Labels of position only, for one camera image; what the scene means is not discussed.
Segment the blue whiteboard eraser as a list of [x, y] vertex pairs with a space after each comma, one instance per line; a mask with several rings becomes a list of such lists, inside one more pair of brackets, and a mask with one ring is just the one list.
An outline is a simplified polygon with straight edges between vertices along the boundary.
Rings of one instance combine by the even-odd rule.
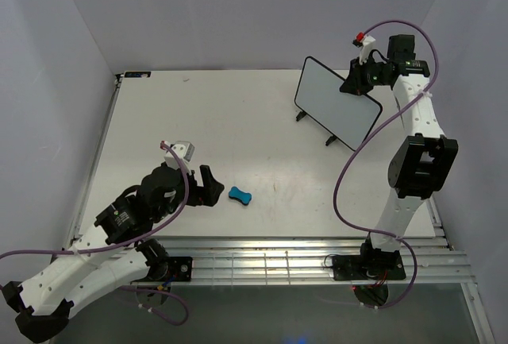
[[246, 191], [242, 191], [240, 188], [233, 186], [229, 190], [228, 197], [232, 200], [241, 203], [243, 206], [247, 206], [252, 201], [252, 194]]

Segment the small black-framed whiteboard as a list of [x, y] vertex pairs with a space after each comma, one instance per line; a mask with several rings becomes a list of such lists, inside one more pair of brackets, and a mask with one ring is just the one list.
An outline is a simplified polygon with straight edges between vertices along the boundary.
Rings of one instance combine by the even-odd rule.
[[372, 131], [383, 107], [368, 95], [340, 92], [344, 79], [312, 56], [305, 58], [294, 104], [296, 120], [314, 120], [330, 134], [326, 145], [342, 142], [356, 151]]

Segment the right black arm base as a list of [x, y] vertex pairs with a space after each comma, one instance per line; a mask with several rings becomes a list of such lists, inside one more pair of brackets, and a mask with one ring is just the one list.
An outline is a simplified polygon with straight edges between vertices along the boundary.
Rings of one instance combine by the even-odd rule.
[[367, 261], [360, 255], [332, 255], [327, 265], [334, 280], [405, 280], [406, 272], [400, 253], [388, 261]]

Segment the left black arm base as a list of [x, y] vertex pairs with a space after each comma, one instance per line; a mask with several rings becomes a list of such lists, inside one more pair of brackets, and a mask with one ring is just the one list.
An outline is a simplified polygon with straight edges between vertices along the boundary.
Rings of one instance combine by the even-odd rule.
[[156, 266], [154, 279], [162, 283], [190, 282], [193, 257], [168, 257]]

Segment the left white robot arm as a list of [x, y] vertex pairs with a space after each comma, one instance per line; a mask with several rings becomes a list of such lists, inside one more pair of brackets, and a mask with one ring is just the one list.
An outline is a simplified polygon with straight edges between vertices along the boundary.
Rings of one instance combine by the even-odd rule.
[[46, 269], [28, 280], [10, 281], [2, 294], [16, 312], [18, 330], [31, 342], [58, 335], [86, 305], [138, 280], [157, 281], [169, 273], [171, 258], [154, 238], [154, 224], [174, 215], [181, 204], [214, 206], [225, 187], [207, 165], [202, 185], [165, 164], [139, 185], [126, 188], [96, 218], [94, 225]]

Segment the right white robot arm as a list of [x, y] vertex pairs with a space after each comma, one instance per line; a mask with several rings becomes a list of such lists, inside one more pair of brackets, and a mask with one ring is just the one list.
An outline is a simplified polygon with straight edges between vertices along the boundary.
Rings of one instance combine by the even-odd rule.
[[445, 136], [437, 121], [428, 92], [429, 66], [417, 59], [414, 36], [390, 37], [387, 55], [380, 61], [373, 57], [375, 38], [359, 33], [353, 44], [360, 54], [351, 61], [341, 92], [365, 95], [376, 86], [390, 87], [406, 135], [388, 167], [391, 190], [386, 206], [360, 249], [360, 272], [376, 278], [396, 266], [401, 238], [420, 206], [442, 189], [458, 143]]

